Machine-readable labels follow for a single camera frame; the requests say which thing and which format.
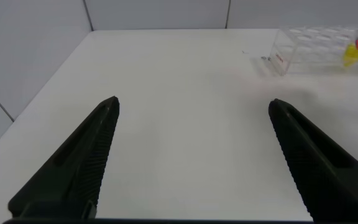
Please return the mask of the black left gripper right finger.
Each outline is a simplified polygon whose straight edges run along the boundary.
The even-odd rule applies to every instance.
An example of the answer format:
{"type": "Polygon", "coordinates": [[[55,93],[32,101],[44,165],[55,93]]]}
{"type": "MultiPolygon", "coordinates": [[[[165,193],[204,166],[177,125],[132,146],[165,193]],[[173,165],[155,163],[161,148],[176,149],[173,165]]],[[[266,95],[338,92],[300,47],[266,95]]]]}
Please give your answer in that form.
{"type": "Polygon", "coordinates": [[[268,115],[303,203],[316,222],[358,222],[358,161],[291,104],[268,115]]]}

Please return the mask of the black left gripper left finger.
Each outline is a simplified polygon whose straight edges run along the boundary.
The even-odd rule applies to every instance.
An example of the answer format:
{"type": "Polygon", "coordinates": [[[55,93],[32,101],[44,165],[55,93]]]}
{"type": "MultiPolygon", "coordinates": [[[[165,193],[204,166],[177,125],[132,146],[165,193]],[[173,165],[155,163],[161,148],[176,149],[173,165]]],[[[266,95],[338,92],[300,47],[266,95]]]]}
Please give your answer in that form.
{"type": "Polygon", "coordinates": [[[71,133],[11,198],[13,218],[94,218],[119,117],[112,96],[71,133]]]}

